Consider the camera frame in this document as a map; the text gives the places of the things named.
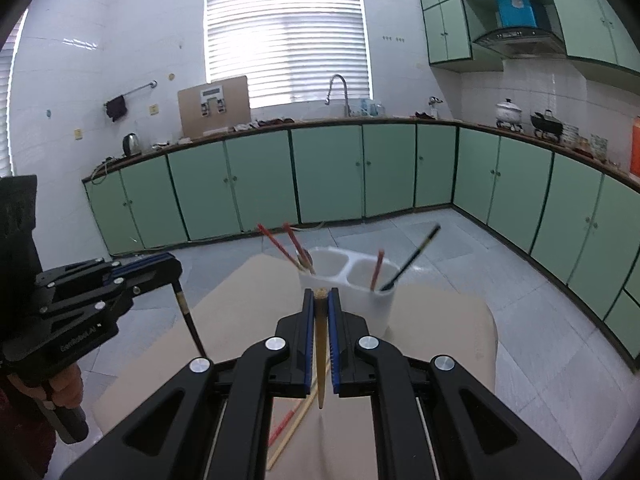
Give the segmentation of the person's left hand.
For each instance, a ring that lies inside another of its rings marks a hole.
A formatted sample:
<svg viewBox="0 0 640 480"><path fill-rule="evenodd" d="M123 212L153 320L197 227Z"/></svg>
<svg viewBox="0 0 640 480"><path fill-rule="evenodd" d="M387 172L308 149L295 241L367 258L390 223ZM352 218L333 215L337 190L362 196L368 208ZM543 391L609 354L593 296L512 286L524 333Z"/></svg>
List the person's left hand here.
<svg viewBox="0 0 640 480"><path fill-rule="evenodd" d="M77 363L66 367L49 380L50 393L46 393L42 387L27 387L16 375L11 374L8 378L9 382L25 396L39 401L51 400L56 406L62 406L62 408L79 408L84 397L84 383Z"/></svg>

